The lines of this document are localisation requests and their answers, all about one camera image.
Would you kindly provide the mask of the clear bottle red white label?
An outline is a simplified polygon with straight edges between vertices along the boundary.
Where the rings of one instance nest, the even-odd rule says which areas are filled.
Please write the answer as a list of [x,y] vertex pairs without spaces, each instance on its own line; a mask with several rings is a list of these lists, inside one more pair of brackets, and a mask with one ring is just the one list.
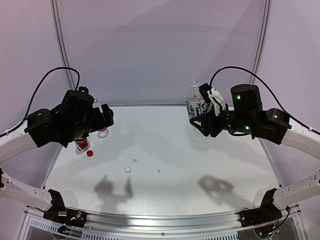
[[94,98],[92,107],[94,109],[98,108],[98,110],[99,110],[99,125],[98,125],[99,129],[97,132],[97,137],[100,139],[105,139],[109,135],[109,129],[103,125],[105,118],[103,116],[102,105],[100,104],[97,97]]

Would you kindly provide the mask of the clear bottle blue label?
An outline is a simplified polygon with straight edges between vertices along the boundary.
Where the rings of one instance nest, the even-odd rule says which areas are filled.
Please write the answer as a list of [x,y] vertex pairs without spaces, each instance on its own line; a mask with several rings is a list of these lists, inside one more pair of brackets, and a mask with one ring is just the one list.
[[191,120],[211,110],[211,105],[206,103],[199,91],[198,79],[191,79],[188,84],[188,92],[184,97],[188,118]]

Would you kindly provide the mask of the gold red tea bottle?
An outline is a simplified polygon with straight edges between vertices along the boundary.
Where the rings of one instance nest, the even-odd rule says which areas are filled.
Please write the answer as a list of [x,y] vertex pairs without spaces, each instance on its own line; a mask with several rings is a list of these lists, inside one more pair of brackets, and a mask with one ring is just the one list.
[[87,138],[77,139],[74,141],[76,146],[76,153],[82,154],[90,149],[91,145]]

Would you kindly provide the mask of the red bottle cap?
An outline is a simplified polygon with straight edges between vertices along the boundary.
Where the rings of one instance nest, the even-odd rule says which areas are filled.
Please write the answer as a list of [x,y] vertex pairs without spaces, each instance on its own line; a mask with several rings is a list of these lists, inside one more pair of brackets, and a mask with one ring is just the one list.
[[88,157],[92,157],[92,156],[94,155],[94,153],[93,153],[92,150],[88,150],[88,151],[86,152],[86,154],[87,154]]

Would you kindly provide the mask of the clear white bottle cap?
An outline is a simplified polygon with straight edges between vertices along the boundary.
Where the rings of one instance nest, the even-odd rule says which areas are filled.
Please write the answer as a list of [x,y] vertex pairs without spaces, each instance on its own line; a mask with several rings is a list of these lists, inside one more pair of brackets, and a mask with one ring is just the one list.
[[131,159],[131,161],[132,161],[132,163],[137,163],[138,161],[139,161],[139,159],[137,158],[137,157],[133,157],[132,159]]

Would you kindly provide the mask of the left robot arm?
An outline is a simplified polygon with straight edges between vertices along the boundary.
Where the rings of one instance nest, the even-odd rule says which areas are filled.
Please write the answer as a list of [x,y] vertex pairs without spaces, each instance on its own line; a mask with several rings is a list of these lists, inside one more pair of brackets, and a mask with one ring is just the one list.
[[[1,163],[29,150],[49,143],[67,147],[72,142],[82,142],[89,134],[109,128],[114,124],[114,112],[107,104],[93,106],[94,97],[86,87],[68,90],[61,104],[49,110],[42,108],[29,114],[22,125],[7,131],[0,138]],[[0,196],[16,200],[42,212],[64,211],[61,194],[54,190],[36,189],[0,173]]]

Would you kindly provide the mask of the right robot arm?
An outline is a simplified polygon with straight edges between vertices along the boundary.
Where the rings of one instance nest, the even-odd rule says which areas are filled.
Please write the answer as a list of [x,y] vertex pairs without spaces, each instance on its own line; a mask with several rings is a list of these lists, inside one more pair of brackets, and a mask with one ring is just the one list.
[[213,109],[190,119],[190,124],[204,136],[217,137],[222,131],[231,135],[250,135],[252,139],[268,140],[320,157],[320,134],[277,108],[263,110],[260,90],[256,85],[239,84],[231,88],[233,109],[230,110],[220,93],[207,83],[199,92]]

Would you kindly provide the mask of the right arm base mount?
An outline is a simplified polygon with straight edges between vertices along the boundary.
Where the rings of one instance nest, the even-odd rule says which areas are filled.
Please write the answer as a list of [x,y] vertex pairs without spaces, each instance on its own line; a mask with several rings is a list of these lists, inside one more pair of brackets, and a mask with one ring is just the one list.
[[240,210],[237,214],[239,215],[241,226],[244,228],[276,221],[272,229],[278,229],[289,218],[291,208],[289,206],[285,207],[287,215],[280,223],[280,219],[283,217],[283,209],[280,206],[276,206],[276,195],[280,194],[282,197],[282,194],[287,191],[288,190],[283,187],[270,189],[264,194],[260,206],[251,209],[245,207]]

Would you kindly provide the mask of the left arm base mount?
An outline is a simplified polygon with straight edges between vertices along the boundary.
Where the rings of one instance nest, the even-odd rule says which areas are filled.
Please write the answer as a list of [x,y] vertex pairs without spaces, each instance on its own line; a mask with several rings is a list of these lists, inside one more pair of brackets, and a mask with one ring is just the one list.
[[65,207],[63,198],[58,191],[49,189],[51,196],[51,206],[43,213],[43,218],[64,226],[73,226],[83,228],[87,221],[88,213]]

